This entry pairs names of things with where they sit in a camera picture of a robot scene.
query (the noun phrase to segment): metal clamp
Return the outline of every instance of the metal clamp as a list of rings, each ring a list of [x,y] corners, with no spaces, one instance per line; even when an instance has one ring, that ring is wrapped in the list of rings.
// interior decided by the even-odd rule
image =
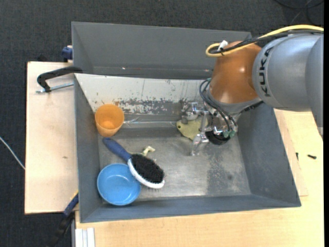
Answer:
[[[72,86],[73,83],[66,83],[66,84],[50,87],[46,82],[46,80],[56,78],[59,76],[64,76],[64,75],[71,74],[71,73],[83,73],[83,72],[82,72],[82,69],[80,69],[78,67],[70,66],[70,67],[60,68],[60,69],[53,70],[51,72],[46,72],[46,73],[40,74],[38,76],[38,78],[36,79],[36,81],[43,89],[38,90],[36,92],[37,93],[44,93],[44,92],[49,93],[53,90]]]

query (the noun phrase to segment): yellow cable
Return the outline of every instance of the yellow cable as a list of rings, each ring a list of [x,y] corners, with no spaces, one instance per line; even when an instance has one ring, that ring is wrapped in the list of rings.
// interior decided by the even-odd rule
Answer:
[[[310,30],[316,30],[316,31],[324,31],[324,29],[322,27],[317,27],[317,26],[311,26],[311,25],[296,25],[296,26],[288,26],[288,27],[283,27],[283,28],[279,28],[277,30],[274,30],[270,33],[267,33],[265,35],[262,35],[260,37],[258,37],[259,39],[260,38],[264,38],[264,37],[269,37],[269,36],[272,36],[272,35],[275,35],[275,34],[279,34],[279,33],[282,33],[282,32],[286,32],[286,31],[289,31],[289,30],[295,30],[295,29],[310,29]],[[241,47],[238,47],[238,48],[235,48],[235,49],[232,49],[232,50],[228,50],[226,52],[224,52],[223,54],[222,53],[215,53],[215,54],[211,54],[209,53],[209,50],[214,48],[214,47],[218,47],[220,45],[220,43],[214,43],[212,45],[210,45],[207,49],[206,49],[206,55],[208,57],[221,57],[221,56],[226,56],[228,54],[231,54],[233,52],[236,52],[240,49],[243,49],[245,47],[248,47],[252,44],[255,44],[256,42],[254,43],[250,43],[248,45],[244,45],[244,46],[241,46]]]

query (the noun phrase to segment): white wire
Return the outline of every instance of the white wire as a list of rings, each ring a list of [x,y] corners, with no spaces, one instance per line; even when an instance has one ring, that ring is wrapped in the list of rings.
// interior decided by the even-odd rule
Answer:
[[[25,166],[22,164],[22,162],[19,160],[19,158],[17,157],[17,155],[15,155],[14,151],[12,151],[12,149],[10,148],[10,146],[5,142],[5,140],[2,139],[2,137],[0,136],[0,140],[4,143],[4,145],[9,149],[9,151],[12,153],[12,155],[14,156],[14,158],[17,160],[17,162],[21,165],[21,167],[25,170]]]

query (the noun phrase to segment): orange cup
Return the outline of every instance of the orange cup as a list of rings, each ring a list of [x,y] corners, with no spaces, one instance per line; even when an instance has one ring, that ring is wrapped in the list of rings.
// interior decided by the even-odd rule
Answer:
[[[124,122],[124,112],[114,104],[104,104],[96,110],[96,127],[100,135],[110,137],[116,134]]]

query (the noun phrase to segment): blue brush handle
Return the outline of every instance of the blue brush handle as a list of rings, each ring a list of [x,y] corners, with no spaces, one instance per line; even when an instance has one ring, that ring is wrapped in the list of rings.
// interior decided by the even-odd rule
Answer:
[[[112,153],[118,155],[127,162],[132,157],[132,155],[129,154],[121,145],[109,137],[103,138],[103,143]]]

